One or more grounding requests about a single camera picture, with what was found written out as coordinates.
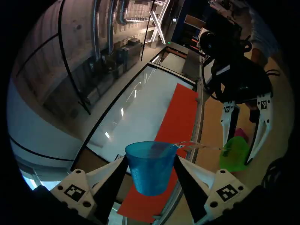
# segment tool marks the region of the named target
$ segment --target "screw hole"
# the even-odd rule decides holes
[[[83,206],[89,208],[91,207],[91,203],[89,203],[88,201],[84,201]]]
[[[211,208],[216,208],[218,206],[218,203],[216,201],[213,201],[210,203]]]

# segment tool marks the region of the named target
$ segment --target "table surface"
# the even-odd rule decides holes
[[[268,64],[265,67],[265,70],[268,69],[278,69],[281,73],[280,76],[270,76],[274,92],[273,128],[260,152],[252,160],[248,168],[235,173],[235,176],[250,189],[261,183],[268,165],[285,154],[288,147],[288,138],[294,124],[294,100],[289,81],[271,58],[269,58]],[[245,104],[239,106],[241,111],[238,117],[237,128],[242,128],[248,135],[249,142],[251,142],[255,124],[249,121],[250,111],[248,107]],[[206,101],[200,143],[218,148],[222,146],[222,125],[219,120],[222,114],[222,107],[220,102],[212,98],[208,98]],[[195,164],[216,172],[219,169],[219,155],[220,151],[218,150],[200,150]],[[184,196],[182,196],[165,224],[192,224],[192,215]]]

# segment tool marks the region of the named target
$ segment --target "white wall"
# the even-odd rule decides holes
[[[44,121],[22,100],[12,80],[7,95],[7,126],[10,136],[31,151],[56,158],[74,159],[82,141]],[[28,162],[68,167],[70,162],[43,158],[12,143],[14,154]]]

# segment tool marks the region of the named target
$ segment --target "black stripe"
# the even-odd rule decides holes
[[[61,56],[63,58],[63,63],[64,63],[64,66],[67,70],[67,74],[68,74],[68,77],[70,78],[70,81],[71,81],[71,84],[76,92],[76,95],[78,96],[78,98],[80,99],[81,101],[81,106],[85,109],[85,111],[90,115],[91,112],[89,111],[89,109],[87,108],[86,106],[86,103],[83,101],[77,87],[76,87],[76,84],[75,84],[75,81],[72,77],[72,73],[70,71],[70,68],[69,68],[69,65],[68,65],[68,61],[67,61],[67,57],[66,57],[66,53],[65,53],[65,49],[63,47],[63,35],[62,35],[62,16],[63,16],[63,6],[65,4],[65,1],[66,0],[63,0],[61,2],[61,5],[60,5],[60,8],[59,8],[59,14],[58,14],[58,40],[59,40],[59,47],[60,47],[60,51],[61,51]]]
[[[35,49],[26,59],[26,61],[22,64],[21,68],[19,69],[19,71],[16,74],[16,77],[19,76],[19,74],[21,73],[21,71],[24,69],[26,63],[42,48],[44,47],[49,41],[51,41],[53,38],[57,37],[59,34],[55,34],[52,37],[48,38],[43,44],[41,44],[37,49]]]
[[[40,157],[44,157],[44,158],[47,158],[47,159],[55,159],[55,160],[60,160],[60,161],[68,161],[68,162],[73,162],[74,160],[71,160],[71,159],[61,159],[61,158],[55,158],[55,157],[51,157],[51,156],[46,156],[46,155],[43,155],[43,154],[40,154],[40,153],[37,153],[37,152],[34,152],[34,151],[31,151],[29,150],[28,148],[25,148],[23,147],[22,145],[20,145],[19,143],[17,143],[10,135],[9,135],[9,138],[12,140],[13,143],[15,143],[18,147],[20,147],[21,149],[31,153],[31,154],[34,154],[34,155],[37,155],[37,156],[40,156]]]

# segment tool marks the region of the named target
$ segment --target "black cable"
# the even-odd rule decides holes
[[[25,148],[24,146],[20,145],[18,142],[16,142],[10,135],[9,135],[9,138],[12,140],[12,142],[17,145],[18,147],[20,147],[21,149],[31,153],[31,154],[34,154],[34,155],[37,155],[37,156],[40,156],[40,157],[43,157],[43,158],[47,158],[47,159],[55,159],[55,160],[60,160],[60,161],[68,161],[68,162],[73,162],[74,160],[72,159],[61,159],[61,158],[56,158],[56,157],[52,157],[52,156],[46,156],[46,155],[43,155],[43,154],[40,154],[40,153],[37,153],[35,151],[31,151],[29,150],[28,148]]]
[[[274,160],[267,168],[264,178],[262,179],[261,185],[265,188],[272,188],[281,174],[283,166],[283,158]]]
[[[271,72],[271,71],[272,71],[272,72],[278,72],[278,73],[280,73],[277,69],[269,69],[269,70],[266,71],[266,73],[269,73],[269,72]]]
[[[278,74],[278,73],[267,73],[267,75],[268,75],[268,76],[274,75],[274,76],[278,76],[278,77],[280,76],[280,74]]]
[[[216,97],[214,97],[213,95],[212,95],[212,92],[209,90],[209,88],[208,88],[208,86],[207,86],[207,84],[206,84],[206,81],[205,81],[205,77],[204,77],[204,67],[206,67],[209,63],[211,63],[212,62],[212,58],[211,57],[208,57],[208,59],[206,59],[205,60],[205,62],[202,64],[202,80],[203,80],[203,86],[204,86],[204,88],[206,89],[206,91],[208,92],[208,94],[214,99],[214,100],[217,100],[218,101],[218,99],[216,98]]]

